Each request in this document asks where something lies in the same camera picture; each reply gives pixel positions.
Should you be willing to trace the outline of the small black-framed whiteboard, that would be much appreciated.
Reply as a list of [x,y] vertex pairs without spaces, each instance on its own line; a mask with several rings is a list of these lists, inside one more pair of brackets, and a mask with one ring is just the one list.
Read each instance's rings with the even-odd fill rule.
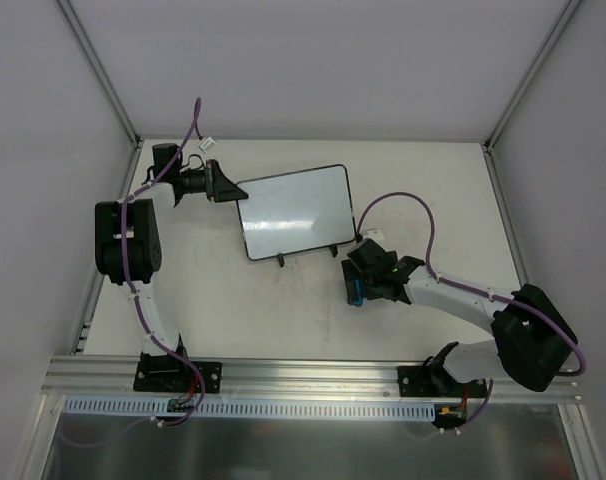
[[356,224],[342,164],[244,180],[237,202],[246,256],[262,261],[354,241]]

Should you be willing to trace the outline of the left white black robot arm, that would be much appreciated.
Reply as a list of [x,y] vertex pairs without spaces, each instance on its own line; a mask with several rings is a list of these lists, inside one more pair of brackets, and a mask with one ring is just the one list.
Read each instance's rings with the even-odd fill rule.
[[173,143],[152,147],[148,178],[135,192],[94,207],[95,263],[100,274],[118,286],[142,333],[141,360],[158,365],[157,378],[171,390],[191,381],[192,367],[174,320],[157,299],[155,281],[163,253],[158,219],[187,195],[203,194],[214,203],[247,200],[216,160],[197,168],[183,165],[182,148]]

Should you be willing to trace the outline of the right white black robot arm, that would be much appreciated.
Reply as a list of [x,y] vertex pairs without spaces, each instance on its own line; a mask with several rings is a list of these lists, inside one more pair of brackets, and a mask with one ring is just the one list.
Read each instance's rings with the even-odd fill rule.
[[478,380],[507,377],[543,392],[562,375],[578,339],[548,296],[525,284],[493,291],[438,276],[421,259],[365,238],[341,262],[347,302],[389,300],[433,308],[472,324],[490,340],[450,342],[403,383],[425,396],[455,396]]

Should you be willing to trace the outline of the blue whiteboard eraser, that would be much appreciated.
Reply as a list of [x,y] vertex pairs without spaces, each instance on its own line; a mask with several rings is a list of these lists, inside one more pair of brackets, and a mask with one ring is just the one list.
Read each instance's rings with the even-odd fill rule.
[[360,307],[363,305],[364,297],[359,279],[346,281],[347,303],[350,306]]

